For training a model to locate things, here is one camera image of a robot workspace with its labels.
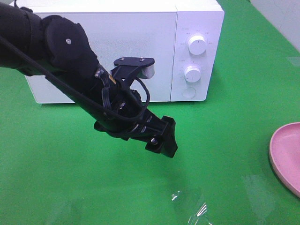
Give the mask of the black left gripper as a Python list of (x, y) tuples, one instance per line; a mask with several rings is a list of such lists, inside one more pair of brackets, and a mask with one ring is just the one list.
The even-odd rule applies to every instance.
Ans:
[(117, 95), (115, 105), (103, 112), (94, 128), (126, 141), (136, 139), (146, 142), (146, 150), (173, 158), (178, 149), (175, 140), (176, 122), (168, 116), (160, 119), (147, 109), (150, 93), (147, 89), (145, 93), (147, 98), (144, 104), (136, 90)]

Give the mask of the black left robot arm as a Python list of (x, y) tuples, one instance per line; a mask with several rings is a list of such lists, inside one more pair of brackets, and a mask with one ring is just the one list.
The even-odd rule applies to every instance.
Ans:
[(83, 27), (59, 15), (40, 18), (26, 7), (0, 5), (0, 65), (46, 79), (95, 120), (94, 128), (172, 158), (177, 150), (175, 120), (158, 118), (143, 103), (139, 83), (153, 58), (122, 57), (106, 71)]

